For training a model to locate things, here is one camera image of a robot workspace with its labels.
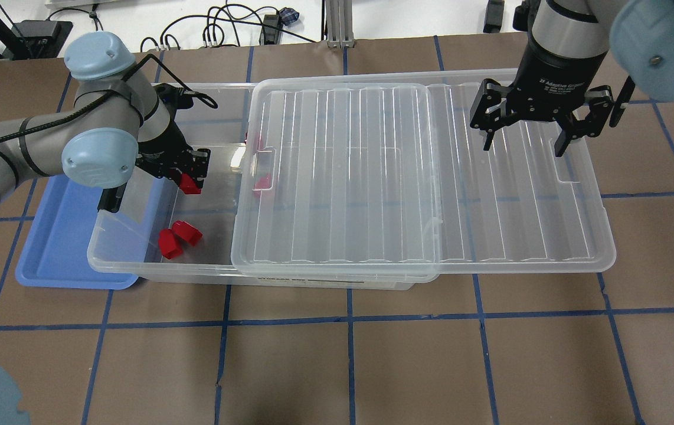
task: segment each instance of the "clear plastic bin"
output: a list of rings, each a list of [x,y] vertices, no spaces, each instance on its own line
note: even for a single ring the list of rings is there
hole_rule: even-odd
[[[426,86],[269,80],[253,92],[250,120],[232,242],[238,270],[434,277],[439,167]]]

